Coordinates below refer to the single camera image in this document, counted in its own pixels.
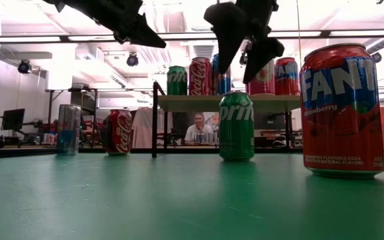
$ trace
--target coca-cola logo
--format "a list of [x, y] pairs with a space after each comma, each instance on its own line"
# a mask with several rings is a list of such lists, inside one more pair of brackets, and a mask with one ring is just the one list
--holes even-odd
[[129, 152], [129, 142], [130, 142], [130, 132], [131, 132], [131, 118], [124, 114], [119, 114], [118, 119], [118, 128], [121, 130], [121, 144], [116, 144], [115, 147], [119, 152], [128, 153]]
[[193, 83], [193, 90], [191, 91], [193, 95], [202, 95], [203, 92], [203, 82], [205, 80], [205, 60], [196, 59], [196, 64], [192, 65], [191, 68], [191, 80]]

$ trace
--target sprite logo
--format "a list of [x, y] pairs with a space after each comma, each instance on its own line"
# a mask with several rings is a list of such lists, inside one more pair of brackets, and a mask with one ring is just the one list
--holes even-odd
[[169, 83], [176, 83], [176, 82], [186, 83], [186, 78], [187, 78], [187, 75], [184, 73], [172, 73], [168, 75], [168, 82]]
[[242, 101], [240, 105], [232, 105], [230, 107], [220, 107], [220, 118], [221, 121], [232, 121], [232, 120], [252, 120], [254, 121], [254, 110], [253, 105], [247, 106], [246, 101]]

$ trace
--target man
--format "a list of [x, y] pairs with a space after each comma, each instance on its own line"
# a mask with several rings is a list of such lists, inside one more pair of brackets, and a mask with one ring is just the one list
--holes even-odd
[[186, 136], [185, 136], [185, 144], [186, 145], [194, 145], [194, 136], [199, 135], [199, 134], [207, 134], [207, 133], [212, 133], [213, 129], [204, 124], [204, 114], [203, 113], [196, 113], [195, 114], [195, 124], [190, 126], [187, 131], [186, 131]]

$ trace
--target red soda can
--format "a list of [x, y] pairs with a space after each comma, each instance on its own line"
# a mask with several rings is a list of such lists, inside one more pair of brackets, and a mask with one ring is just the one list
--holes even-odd
[[106, 152], [128, 154], [131, 152], [131, 127], [133, 117], [127, 110], [111, 110], [107, 116]]
[[278, 59], [275, 64], [275, 94], [300, 95], [298, 66], [292, 57]]
[[189, 94], [211, 95], [211, 63], [208, 58], [192, 59], [189, 67]]
[[272, 59], [258, 74], [245, 86], [250, 95], [275, 94], [275, 62]]
[[316, 175], [373, 178], [384, 171], [374, 59], [357, 43], [308, 54], [300, 72], [303, 160]]

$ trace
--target shelf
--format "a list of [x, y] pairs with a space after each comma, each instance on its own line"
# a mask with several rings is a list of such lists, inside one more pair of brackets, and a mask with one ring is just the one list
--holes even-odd
[[[218, 112], [222, 96], [158, 96], [159, 106], [168, 112]], [[254, 110], [259, 112], [284, 112], [300, 107], [300, 96], [250, 96]]]

